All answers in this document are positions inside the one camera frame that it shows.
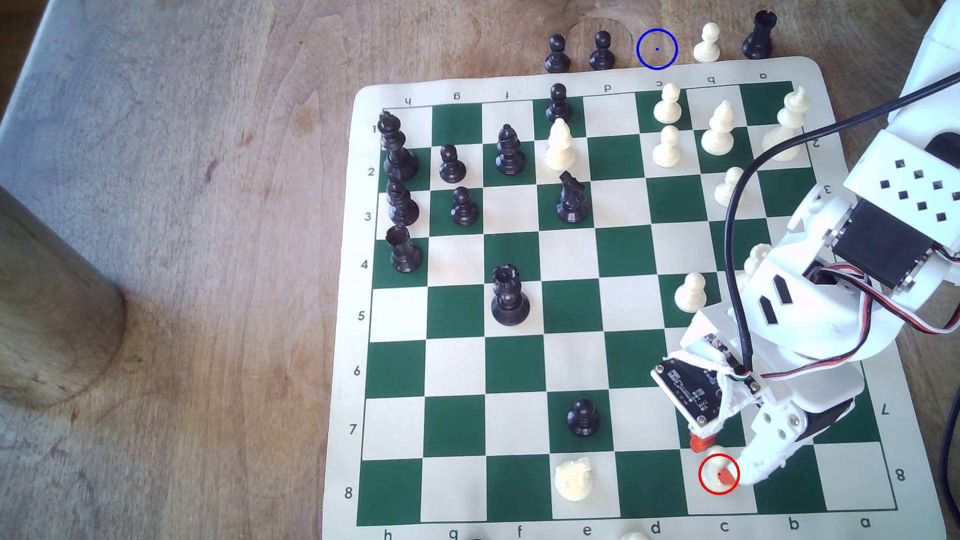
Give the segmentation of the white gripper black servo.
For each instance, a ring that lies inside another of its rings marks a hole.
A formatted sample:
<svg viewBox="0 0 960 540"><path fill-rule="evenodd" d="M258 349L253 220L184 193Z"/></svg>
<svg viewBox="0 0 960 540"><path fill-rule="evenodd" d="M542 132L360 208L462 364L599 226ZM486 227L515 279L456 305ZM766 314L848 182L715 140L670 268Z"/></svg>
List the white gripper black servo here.
<svg viewBox="0 0 960 540"><path fill-rule="evenodd" d="M853 363L790 376L767 375L758 353L741 363L736 324L724 305L694 315L678 348L678 411L689 423L689 448L715 446L727 421L755 408L753 437L736 460L740 483L759 483L813 436L847 415L865 387Z"/></svg>

